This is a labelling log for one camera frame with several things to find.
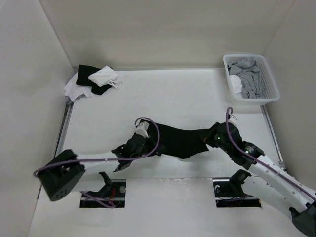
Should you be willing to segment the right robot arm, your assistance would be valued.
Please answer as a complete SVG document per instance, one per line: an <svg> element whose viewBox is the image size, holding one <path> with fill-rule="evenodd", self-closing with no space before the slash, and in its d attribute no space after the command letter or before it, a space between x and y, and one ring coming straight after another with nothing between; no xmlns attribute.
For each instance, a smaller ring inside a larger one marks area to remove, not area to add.
<svg viewBox="0 0 316 237"><path fill-rule="evenodd" d="M316 235L316 192L278 167L259 147L244 141L230 123L215 123L200 135L202 141L223 150L242 169L229 183L234 195L245 192L288 217L301 233Z"/></svg>

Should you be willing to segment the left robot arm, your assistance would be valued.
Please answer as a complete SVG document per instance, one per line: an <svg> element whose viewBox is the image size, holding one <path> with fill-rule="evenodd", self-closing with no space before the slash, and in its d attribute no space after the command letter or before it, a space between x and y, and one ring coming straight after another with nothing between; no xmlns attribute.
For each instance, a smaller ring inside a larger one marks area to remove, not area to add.
<svg viewBox="0 0 316 237"><path fill-rule="evenodd" d="M145 137L140 134L133 136L123 145L111 150L108 153L96 155L79 155L71 149L62 151L47 165L34 172L44 187L50 201L58 201L66 197L71 191L77 191L80 179L92 168L99 168L98 171L103 180L94 184L94 191L100 197L107 196L111 191L108 175L103 165L110 162L117 162L115 172L128 168L134 160L151 156L160 156L165 147L160 142L161 136L153 135Z"/></svg>

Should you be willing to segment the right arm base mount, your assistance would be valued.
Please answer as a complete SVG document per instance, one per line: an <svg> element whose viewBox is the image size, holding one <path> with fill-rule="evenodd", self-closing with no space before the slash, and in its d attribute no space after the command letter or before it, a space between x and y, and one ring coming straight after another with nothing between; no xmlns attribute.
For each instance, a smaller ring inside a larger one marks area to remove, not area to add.
<svg viewBox="0 0 316 237"><path fill-rule="evenodd" d="M261 201L246 194L241 185L251 174L244 170L238 170L230 178L213 179L215 204L217 208L261 208Z"/></svg>

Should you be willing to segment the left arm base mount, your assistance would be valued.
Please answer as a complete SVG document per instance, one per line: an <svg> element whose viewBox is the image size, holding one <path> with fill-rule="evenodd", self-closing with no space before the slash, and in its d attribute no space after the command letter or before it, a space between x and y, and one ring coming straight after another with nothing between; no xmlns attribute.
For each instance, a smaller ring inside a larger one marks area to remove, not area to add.
<svg viewBox="0 0 316 237"><path fill-rule="evenodd" d="M106 172L99 172L102 182L101 187L83 191L81 194L80 208L125 208L126 179L111 179Z"/></svg>

